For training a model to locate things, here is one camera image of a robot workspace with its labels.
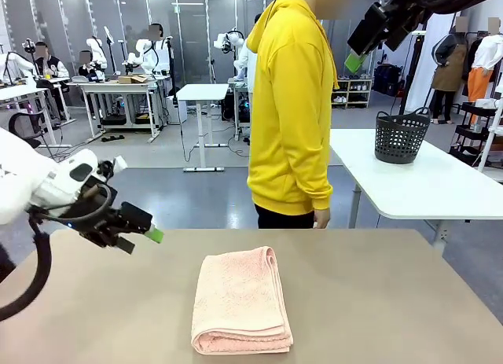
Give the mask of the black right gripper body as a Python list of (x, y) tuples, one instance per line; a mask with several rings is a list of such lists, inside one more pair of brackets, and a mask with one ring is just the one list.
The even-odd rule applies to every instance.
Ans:
[(388, 0), (377, 2), (376, 6), (380, 30), (415, 30), (427, 22), (427, 10), (420, 0)]

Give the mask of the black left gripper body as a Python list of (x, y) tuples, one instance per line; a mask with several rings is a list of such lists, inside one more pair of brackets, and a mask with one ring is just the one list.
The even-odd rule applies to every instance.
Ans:
[(74, 230), (100, 247), (115, 246), (112, 229), (119, 221), (119, 210), (113, 207), (116, 192), (104, 183), (90, 187), (70, 208)]

